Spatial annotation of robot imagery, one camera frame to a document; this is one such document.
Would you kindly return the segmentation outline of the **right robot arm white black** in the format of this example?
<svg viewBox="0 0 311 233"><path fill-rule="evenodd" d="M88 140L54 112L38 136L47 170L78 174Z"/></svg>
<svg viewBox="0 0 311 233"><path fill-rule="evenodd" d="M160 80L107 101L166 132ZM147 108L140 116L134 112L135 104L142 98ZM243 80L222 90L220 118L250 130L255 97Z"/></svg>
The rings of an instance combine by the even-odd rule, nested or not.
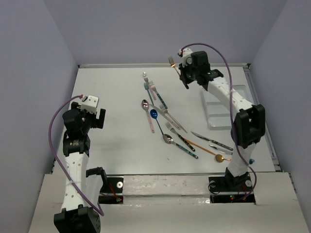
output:
<svg viewBox="0 0 311 233"><path fill-rule="evenodd" d="M229 110L235 147L225 175L210 177L209 188L212 194L237 192L250 182L249 160L256 144L265 135L265 108L243 98L234 90L230 79L219 70L211 69L205 51L193 52L185 48L178 55L182 58L178 68L184 86L196 81Z"/></svg>

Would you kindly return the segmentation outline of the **silver fork teal speckled handle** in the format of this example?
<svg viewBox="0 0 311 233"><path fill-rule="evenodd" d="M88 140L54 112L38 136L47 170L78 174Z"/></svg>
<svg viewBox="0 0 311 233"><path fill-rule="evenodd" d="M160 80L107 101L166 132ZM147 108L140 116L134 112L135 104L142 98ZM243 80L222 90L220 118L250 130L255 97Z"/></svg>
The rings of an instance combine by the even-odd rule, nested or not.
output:
<svg viewBox="0 0 311 233"><path fill-rule="evenodd" d="M163 98L161 97L161 95L159 94L159 92L157 91L153 81L149 81L149 85L150 85L150 88L156 93L156 95L158 96L159 100L161 101L161 103L163 104L164 108L165 109L168 109L165 101L163 100Z"/></svg>

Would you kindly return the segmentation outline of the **silver fork slim handle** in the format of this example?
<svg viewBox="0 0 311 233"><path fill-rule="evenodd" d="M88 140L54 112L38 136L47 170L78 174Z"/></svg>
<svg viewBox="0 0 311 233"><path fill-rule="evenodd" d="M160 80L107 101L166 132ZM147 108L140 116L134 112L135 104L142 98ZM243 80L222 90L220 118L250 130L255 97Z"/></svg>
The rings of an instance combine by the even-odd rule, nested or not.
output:
<svg viewBox="0 0 311 233"><path fill-rule="evenodd" d="M179 124L179 123L175 120L175 118L168 112L168 110L164 107L164 105L161 104L159 107L160 107L161 111L162 111L164 114L166 114L166 115L169 116L169 118L174 122L174 124L177 126L177 128L178 128L178 129L181 129L180 124Z"/></svg>

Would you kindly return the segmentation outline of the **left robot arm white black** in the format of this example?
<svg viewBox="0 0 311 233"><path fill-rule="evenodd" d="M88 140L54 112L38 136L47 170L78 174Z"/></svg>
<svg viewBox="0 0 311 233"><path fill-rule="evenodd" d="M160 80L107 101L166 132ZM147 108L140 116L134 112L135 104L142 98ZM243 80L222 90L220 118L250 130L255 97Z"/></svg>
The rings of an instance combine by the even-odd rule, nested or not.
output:
<svg viewBox="0 0 311 233"><path fill-rule="evenodd" d="M90 151L88 132L103 128L105 110L98 109L98 99L84 103L73 102L71 109L62 115L63 136L62 165L66 175L64 200L60 213L53 217L60 233L98 233L101 230L99 192L107 188L107 178L102 167L87 168Z"/></svg>

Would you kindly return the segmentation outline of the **gold fork green handle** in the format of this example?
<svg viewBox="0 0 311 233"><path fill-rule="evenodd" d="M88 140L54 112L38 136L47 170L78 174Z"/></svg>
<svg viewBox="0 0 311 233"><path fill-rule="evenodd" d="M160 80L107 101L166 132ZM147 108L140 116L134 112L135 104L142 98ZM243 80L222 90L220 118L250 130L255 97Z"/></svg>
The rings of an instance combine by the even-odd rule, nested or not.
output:
<svg viewBox="0 0 311 233"><path fill-rule="evenodd" d="M168 61L169 61L170 66L176 71L176 73L177 73L178 76L180 77L180 75L181 75L180 70L179 70L179 68L177 67L177 65L176 65L176 63L175 63L173 57L170 56L170 57L168 58Z"/></svg>

